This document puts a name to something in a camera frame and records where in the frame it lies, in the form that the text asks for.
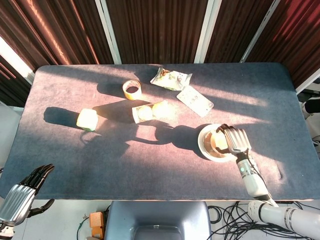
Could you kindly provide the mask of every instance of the gray tablecloth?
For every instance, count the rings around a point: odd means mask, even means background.
[[[203,158],[205,124],[244,128],[276,200],[320,198],[320,161],[287,70],[277,63],[169,64],[214,103],[203,118],[151,85],[159,65],[43,66],[25,105],[0,179],[0,195],[34,168],[52,163],[40,199],[246,200],[235,162]],[[142,99],[122,84],[141,81]],[[131,108],[168,100],[174,115],[141,124]],[[76,127],[82,108],[99,114],[95,132]]]

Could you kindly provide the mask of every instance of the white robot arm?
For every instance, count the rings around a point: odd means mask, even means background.
[[[256,222],[271,223],[303,236],[320,240],[320,214],[294,207],[278,207],[272,199],[257,165],[250,156],[251,145],[243,129],[226,124],[218,131],[225,135],[229,151],[237,157],[236,164],[248,194],[256,200],[248,205],[248,215]]]
[[[55,167],[52,164],[36,168],[19,184],[14,185],[0,207],[0,240],[9,240],[14,236],[14,226],[26,218],[46,211],[54,203],[50,199],[44,206],[31,209],[31,205],[48,174]]]

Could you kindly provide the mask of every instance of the tape roll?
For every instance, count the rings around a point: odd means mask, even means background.
[[[135,92],[128,92],[128,89],[131,87],[137,88],[137,90]],[[126,81],[122,86],[122,90],[124,92],[125,97],[129,100],[137,100],[142,95],[141,85],[140,82],[137,80]]]

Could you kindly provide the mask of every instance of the orange device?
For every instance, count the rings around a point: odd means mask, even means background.
[[[104,223],[104,215],[102,212],[94,212],[90,213],[90,228],[91,236],[96,239],[104,239],[105,237],[105,223]]]

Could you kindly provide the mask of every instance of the yellow cube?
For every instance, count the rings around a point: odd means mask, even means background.
[[[96,129],[98,123],[98,115],[96,110],[84,108],[81,110],[76,125],[83,130],[92,132]]]

